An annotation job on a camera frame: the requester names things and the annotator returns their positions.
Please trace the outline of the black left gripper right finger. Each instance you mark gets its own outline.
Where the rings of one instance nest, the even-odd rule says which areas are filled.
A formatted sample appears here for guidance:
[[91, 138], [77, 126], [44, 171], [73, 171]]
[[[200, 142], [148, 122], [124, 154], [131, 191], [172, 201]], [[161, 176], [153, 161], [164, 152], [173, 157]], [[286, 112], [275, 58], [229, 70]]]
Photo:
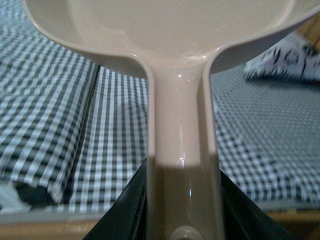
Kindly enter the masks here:
[[225, 235], [228, 240], [296, 240], [264, 213], [232, 180], [220, 173]]

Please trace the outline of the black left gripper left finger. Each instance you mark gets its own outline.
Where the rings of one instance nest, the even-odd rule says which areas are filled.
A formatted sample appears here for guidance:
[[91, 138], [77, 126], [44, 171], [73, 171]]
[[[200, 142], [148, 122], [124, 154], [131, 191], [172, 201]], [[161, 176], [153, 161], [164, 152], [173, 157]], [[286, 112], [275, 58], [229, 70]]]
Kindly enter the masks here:
[[85, 240], [144, 240], [146, 235], [147, 161], [143, 160], [112, 207]]

